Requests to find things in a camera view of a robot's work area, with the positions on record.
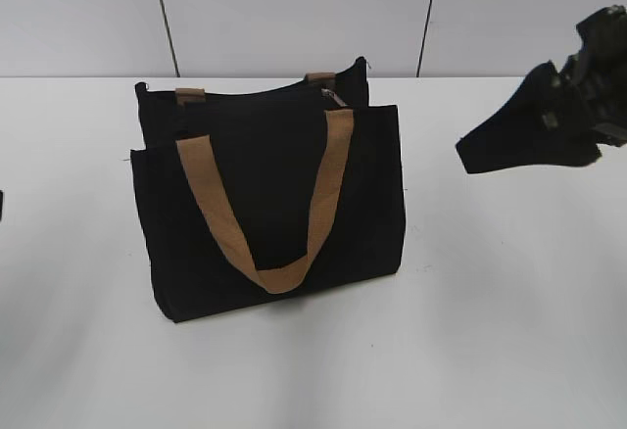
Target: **white table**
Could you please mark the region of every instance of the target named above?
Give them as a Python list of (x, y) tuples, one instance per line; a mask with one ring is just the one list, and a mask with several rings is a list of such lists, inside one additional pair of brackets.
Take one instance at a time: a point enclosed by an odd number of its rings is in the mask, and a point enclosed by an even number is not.
[(375, 79), (401, 114), (398, 274), (174, 325), (125, 160), (135, 81), (0, 80), (0, 427), (627, 427), (627, 149), (469, 176), (454, 144), (519, 80)]

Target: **bag handle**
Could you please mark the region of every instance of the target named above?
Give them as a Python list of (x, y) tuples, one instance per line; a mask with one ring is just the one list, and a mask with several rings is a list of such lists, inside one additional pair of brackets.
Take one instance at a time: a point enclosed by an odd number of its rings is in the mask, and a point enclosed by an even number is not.
[(354, 128), (353, 110), (325, 111), (326, 148), (310, 203), (307, 252), (283, 267), (258, 270), (216, 165), (211, 136), (177, 140), (176, 147), (196, 203), (226, 259), (270, 294), (298, 287), (326, 241), (337, 211)]

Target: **tan strap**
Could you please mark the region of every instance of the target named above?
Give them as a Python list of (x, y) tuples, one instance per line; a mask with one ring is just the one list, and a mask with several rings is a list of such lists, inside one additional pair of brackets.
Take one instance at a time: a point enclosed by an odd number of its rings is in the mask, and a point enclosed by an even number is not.
[(257, 270), (255, 266), (244, 232), (224, 190), (211, 137), (205, 135), (176, 141), (189, 187), (224, 256), (270, 294), (289, 292), (303, 282), (335, 221), (354, 118), (350, 109), (326, 111), (325, 114), (327, 141), (310, 203), (307, 253), (276, 269)]
[(307, 73), (305, 75), (305, 81), (307, 83), (318, 83), (326, 89), (335, 91), (335, 73), (328, 71), (321, 71), (318, 73)]
[(176, 88), (176, 104), (184, 106), (185, 103), (204, 103), (205, 90), (203, 88)]

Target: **black object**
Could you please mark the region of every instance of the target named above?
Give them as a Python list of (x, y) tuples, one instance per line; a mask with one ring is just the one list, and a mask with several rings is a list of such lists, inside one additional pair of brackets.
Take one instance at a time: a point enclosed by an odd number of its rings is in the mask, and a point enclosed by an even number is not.
[[(333, 100), (319, 88), (303, 86), (253, 99), (227, 98), (228, 103), (211, 95), (206, 102), (187, 102), (178, 114), (186, 131), (182, 139), (131, 153), (155, 299), (169, 319), (184, 321), (397, 271), (405, 236), (397, 108), (335, 104), (330, 109)], [(344, 91), (343, 97), (355, 95)], [(143, 98), (140, 91), (140, 108)], [(284, 293), (269, 292), (233, 265), (229, 249), (236, 248), (219, 240), (220, 225), (211, 222), (189, 164), (200, 168), (201, 177), (209, 168), (186, 156), (185, 147), (211, 142), (223, 192), (254, 266), (272, 275), (310, 252), (312, 221), (320, 221), (311, 212), (323, 161), (336, 144), (331, 121), (338, 116), (353, 125), (330, 231), (304, 280)], [(209, 198), (210, 207), (218, 204), (214, 200)], [(228, 216), (225, 209), (221, 213), (220, 221)]]
[(603, 8), (577, 25), (583, 47), (561, 72), (541, 64), (457, 144), (469, 173), (525, 165), (584, 167), (597, 144), (627, 142), (627, 15)]
[[(317, 98), (321, 88), (332, 90), (351, 107), (366, 107), (369, 97), (366, 65), (365, 58), (359, 57), (344, 71), (309, 73), (302, 81), (282, 88), (252, 94), (205, 93), (204, 96), (207, 102), (215, 104), (215, 114), (227, 114), (232, 108), (243, 106), (254, 110), (260, 101)], [(193, 135), (184, 108), (176, 103), (174, 91), (148, 91), (146, 83), (141, 82), (135, 85), (135, 93), (146, 147), (157, 147)], [(337, 106), (330, 98), (327, 98), (326, 105), (328, 108)]]

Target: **black fabric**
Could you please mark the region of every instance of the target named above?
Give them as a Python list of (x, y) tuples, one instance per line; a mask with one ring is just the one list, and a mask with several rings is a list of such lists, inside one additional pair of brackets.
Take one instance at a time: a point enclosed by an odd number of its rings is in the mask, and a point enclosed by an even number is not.
[[(215, 103), (216, 110), (228, 114), (232, 108), (246, 105), (253, 109), (262, 101), (312, 98), (319, 93), (322, 83), (307, 82), (304, 79), (282, 88), (251, 94), (215, 94), (205, 93), (208, 102)], [(349, 106), (362, 108), (368, 106), (368, 83), (366, 79), (366, 60), (359, 57), (348, 69), (336, 73), (335, 93)], [(139, 103), (139, 122), (146, 147), (156, 147), (171, 141), (194, 135), (187, 124), (186, 113), (176, 105), (174, 91), (148, 91), (146, 83), (137, 83), (135, 93)], [(326, 100), (327, 109), (336, 107), (332, 100)]]
[[(229, 117), (204, 118), (198, 127), (212, 136), (225, 190), (259, 268), (286, 265), (306, 250), (309, 205), (326, 143), (323, 105), (301, 104), (295, 112), (289, 103), (265, 101), (256, 115), (242, 107)], [(208, 108), (187, 106), (191, 119)], [(354, 116), (333, 228), (303, 284), (280, 295), (226, 260), (173, 142), (131, 153), (155, 298), (168, 318), (184, 321), (396, 272), (405, 236), (397, 109), (355, 109)]]
[[(580, 110), (575, 88), (554, 87), (556, 78), (552, 63), (538, 66), (496, 114), (459, 141), (456, 148), (468, 173), (527, 165), (584, 167), (601, 156), (596, 139), (586, 132), (591, 122)], [(547, 114), (558, 118), (555, 130), (547, 128)]]

